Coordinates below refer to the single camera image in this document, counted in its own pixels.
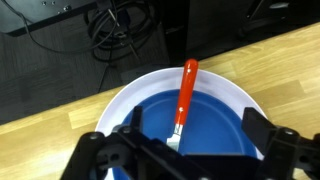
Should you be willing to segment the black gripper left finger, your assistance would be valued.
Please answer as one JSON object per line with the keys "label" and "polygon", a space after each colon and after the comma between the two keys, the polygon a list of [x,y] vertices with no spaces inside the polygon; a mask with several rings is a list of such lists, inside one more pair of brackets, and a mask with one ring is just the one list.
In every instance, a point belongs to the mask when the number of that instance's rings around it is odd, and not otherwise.
{"label": "black gripper left finger", "polygon": [[143,107],[135,106],[131,117],[130,126],[141,132],[143,130]]}

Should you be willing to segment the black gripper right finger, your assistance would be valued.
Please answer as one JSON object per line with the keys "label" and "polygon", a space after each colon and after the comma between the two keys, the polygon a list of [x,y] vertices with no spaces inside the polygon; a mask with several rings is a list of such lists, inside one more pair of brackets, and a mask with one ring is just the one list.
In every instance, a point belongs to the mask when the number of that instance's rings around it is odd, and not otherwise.
{"label": "black gripper right finger", "polygon": [[261,154],[265,154],[277,127],[252,107],[244,109],[242,130]]}

